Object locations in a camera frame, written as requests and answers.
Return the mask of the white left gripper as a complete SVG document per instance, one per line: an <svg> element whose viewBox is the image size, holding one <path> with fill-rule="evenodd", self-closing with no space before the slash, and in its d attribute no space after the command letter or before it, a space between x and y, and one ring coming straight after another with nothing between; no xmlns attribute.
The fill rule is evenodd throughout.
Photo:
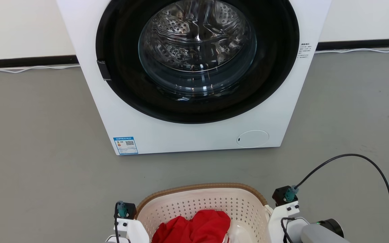
<svg viewBox="0 0 389 243"><path fill-rule="evenodd" d="M143 224L138 220L117 218L114 225L115 234L105 243L150 243L150 237Z"/></svg>

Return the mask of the round black washer door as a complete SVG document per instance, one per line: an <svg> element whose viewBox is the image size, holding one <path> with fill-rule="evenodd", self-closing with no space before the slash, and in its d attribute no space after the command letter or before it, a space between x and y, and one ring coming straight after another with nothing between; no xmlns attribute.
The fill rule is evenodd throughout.
<svg viewBox="0 0 389 243"><path fill-rule="evenodd" d="M110 0L99 21L96 59L107 64L110 88L137 111L180 124L207 124L241 115L268 99L296 61L300 24L290 0L218 0L242 11L253 25L257 51L232 86L207 95L162 89L139 60L138 42L151 17L181 0Z"/></svg>

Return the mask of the blue energy label sticker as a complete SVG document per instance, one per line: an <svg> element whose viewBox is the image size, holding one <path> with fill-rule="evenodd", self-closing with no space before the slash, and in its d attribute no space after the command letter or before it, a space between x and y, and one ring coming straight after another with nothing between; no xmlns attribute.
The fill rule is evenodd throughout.
<svg viewBox="0 0 389 243"><path fill-rule="evenodd" d="M138 154L134 137L114 137L113 141L117 155Z"/></svg>

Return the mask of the white perforated laundry basket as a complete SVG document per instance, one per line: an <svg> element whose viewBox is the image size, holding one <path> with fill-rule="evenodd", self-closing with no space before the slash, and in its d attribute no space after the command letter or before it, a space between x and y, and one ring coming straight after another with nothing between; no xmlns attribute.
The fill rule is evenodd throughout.
<svg viewBox="0 0 389 243"><path fill-rule="evenodd" d="M137 207L139 220L150 238L161 223L182 216L190 220L201 210L224 211L231 219L230 243L270 243L268 222L272 208L264 196L241 183L209 183L162 190Z"/></svg>

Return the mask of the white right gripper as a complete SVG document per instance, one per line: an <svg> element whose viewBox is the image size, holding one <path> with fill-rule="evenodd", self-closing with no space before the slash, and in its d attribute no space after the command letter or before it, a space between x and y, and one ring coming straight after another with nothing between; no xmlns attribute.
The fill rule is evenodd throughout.
<svg viewBox="0 0 389 243"><path fill-rule="evenodd" d="M299 215L298 201L273 209L268 220L268 243L303 243L302 229L309 222Z"/></svg>

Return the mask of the stainless steel washer drum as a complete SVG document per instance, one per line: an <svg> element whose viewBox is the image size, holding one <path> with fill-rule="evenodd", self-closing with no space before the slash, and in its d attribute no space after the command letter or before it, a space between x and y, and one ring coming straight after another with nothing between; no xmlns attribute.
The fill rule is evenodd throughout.
<svg viewBox="0 0 389 243"><path fill-rule="evenodd" d="M247 16L218 0L181 0L150 18L138 42L139 60L170 92L207 95L234 85L250 68L257 38Z"/></svg>

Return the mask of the round white filter cover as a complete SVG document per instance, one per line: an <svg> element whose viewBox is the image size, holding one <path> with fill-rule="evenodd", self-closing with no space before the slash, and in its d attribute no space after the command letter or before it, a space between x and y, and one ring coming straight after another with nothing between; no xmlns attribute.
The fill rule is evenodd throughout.
<svg viewBox="0 0 389 243"><path fill-rule="evenodd" d="M242 148L261 147L269 140L269 134L262 130L250 130L237 138L237 144Z"/></svg>

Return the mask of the small printed text sticker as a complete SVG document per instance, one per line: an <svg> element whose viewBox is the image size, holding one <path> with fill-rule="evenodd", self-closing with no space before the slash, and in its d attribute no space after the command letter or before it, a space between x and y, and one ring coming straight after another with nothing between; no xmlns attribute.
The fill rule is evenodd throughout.
<svg viewBox="0 0 389 243"><path fill-rule="evenodd" d="M297 52L297 58L309 58L312 54L313 45L311 43L301 43Z"/></svg>

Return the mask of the white front-load washing machine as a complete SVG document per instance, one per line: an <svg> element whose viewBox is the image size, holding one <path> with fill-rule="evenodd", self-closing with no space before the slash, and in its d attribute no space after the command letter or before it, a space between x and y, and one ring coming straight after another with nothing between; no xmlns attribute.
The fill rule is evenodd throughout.
<svg viewBox="0 0 389 243"><path fill-rule="evenodd" d="M137 111L103 80L96 59L96 34L110 0L56 0L114 151L114 137L134 137L138 154L240 149L237 138L250 130L269 134L269 140L261 147L281 146L332 3L332 0L290 1L296 7L300 24L297 52L301 43L311 43L311 56L296 57L284 83L255 108L214 123L180 124Z"/></svg>

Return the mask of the red garment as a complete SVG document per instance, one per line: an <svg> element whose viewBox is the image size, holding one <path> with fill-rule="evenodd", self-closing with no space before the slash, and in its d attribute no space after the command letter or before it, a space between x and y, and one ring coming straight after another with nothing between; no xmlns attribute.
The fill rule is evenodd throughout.
<svg viewBox="0 0 389 243"><path fill-rule="evenodd" d="M201 210L191 220L178 216L161 223L151 243L223 243L230 226L224 211Z"/></svg>

